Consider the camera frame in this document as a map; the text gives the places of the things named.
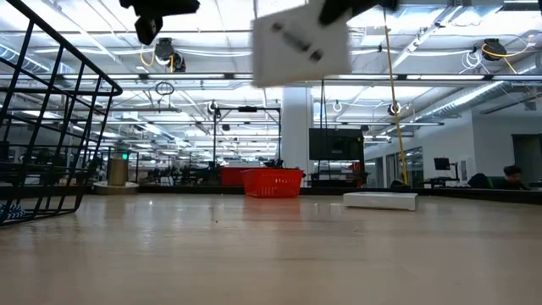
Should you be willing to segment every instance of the wooden floor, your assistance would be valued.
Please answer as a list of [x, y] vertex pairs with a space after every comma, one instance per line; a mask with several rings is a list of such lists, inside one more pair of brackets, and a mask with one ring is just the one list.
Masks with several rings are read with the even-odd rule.
[[77, 214], [0, 230], [0, 303], [542, 303], [542, 207], [340, 200], [86, 197]]

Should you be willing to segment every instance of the white card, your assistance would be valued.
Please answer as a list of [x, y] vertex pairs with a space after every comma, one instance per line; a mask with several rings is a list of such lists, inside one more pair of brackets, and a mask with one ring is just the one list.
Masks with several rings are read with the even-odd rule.
[[282, 86], [352, 72], [348, 17], [322, 27], [318, 23], [322, 6], [314, 1], [254, 20], [254, 86]]

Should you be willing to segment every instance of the red container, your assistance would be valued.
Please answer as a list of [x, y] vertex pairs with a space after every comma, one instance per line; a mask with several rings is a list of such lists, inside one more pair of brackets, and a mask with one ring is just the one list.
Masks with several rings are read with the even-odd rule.
[[249, 169], [261, 168], [220, 168], [220, 183], [223, 186], [242, 186], [243, 176], [241, 172]]
[[245, 194], [260, 198], [297, 197], [303, 179], [299, 169], [250, 169], [242, 174]]

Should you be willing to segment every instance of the white box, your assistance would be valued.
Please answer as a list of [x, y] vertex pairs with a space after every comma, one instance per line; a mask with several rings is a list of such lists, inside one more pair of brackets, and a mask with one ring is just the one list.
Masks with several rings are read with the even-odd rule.
[[323, 2], [258, 18], [252, 29], [253, 85], [282, 86], [320, 80], [326, 75], [351, 74], [348, 14], [322, 27]]
[[418, 194], [391, 192], [355, 192], [343, 195], [342, 202], [350, 208], [382, 208], [416, 211]]

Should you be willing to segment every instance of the white column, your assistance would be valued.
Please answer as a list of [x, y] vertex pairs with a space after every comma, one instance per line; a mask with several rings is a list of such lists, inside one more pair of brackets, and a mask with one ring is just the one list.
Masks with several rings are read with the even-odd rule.
[[312, 127], [312, 96], [310, 88], [285, 87], [282, 100], [281, 158], [287, 168], [299, 168], [307, 174], [312, 164], [308, 158], [308, 129]]

